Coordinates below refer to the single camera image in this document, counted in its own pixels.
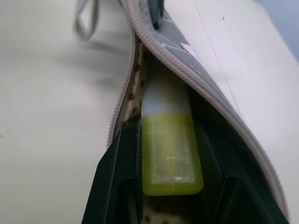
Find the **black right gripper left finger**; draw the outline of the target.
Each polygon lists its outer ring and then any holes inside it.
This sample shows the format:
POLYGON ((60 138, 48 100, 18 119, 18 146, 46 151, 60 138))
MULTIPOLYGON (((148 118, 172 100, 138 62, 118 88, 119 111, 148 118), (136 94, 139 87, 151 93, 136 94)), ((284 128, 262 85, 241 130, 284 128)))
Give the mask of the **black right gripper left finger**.
POLYGON ((82 224, 141 224, 141 118, 125 121, 97 165, 82 224))

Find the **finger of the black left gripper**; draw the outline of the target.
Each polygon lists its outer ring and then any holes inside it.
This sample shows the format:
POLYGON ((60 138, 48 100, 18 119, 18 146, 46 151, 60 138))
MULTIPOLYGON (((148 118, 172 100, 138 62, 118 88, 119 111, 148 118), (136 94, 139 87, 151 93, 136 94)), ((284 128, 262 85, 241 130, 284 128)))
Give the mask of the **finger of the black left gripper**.
POLYGON ((152 25, 155 30, 160 29, 164 14, 164 0, 148 0, 152 25))

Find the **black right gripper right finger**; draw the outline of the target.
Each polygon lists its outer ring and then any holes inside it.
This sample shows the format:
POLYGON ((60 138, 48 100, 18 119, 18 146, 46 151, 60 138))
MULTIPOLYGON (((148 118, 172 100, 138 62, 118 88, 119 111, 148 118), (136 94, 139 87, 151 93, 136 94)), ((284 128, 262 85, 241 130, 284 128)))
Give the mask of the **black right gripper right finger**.
POLYGON ((289 224, 238 132, 195 90, 188 96, 204 180, 196 224, 289 224))

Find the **yellow-green bottle with white cap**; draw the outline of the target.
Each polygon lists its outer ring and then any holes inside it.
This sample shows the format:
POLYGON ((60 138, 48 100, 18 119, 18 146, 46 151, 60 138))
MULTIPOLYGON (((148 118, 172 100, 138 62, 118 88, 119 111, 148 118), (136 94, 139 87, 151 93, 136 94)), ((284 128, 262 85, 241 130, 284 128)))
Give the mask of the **yellow-green bottle with white cap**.
POLYGON ((193 195, 204 181, 186 84, 153 77, 142 99, 142 189, 148 196, 193 195))

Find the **grey grid zipper pouch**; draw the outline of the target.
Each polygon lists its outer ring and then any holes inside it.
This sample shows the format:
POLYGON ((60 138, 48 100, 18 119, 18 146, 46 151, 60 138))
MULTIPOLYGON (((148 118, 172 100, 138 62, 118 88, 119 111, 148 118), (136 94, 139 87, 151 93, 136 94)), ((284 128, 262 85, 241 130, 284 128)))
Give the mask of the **grey grid zipper pouch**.
MULTIPOLYGON (((180 79, 186 84, 187 94, 188 88, 195 90, 238 132, 260 165, 276 202, 287 218, 285 197, 266 153, 218 85, 202 67, 165 8, 161 27, 155 30, 148 0, 119 0, 119 2, 127 13, 132 29, 132 49, 128 73, 109 128, 107 150, 125 121, 133 118, 142 119, 142 99, 151 78, 180 79)), ((141 224, 196 224, 194 205, 198 202, 197 194, 148 196, 142 189, 141 224)))

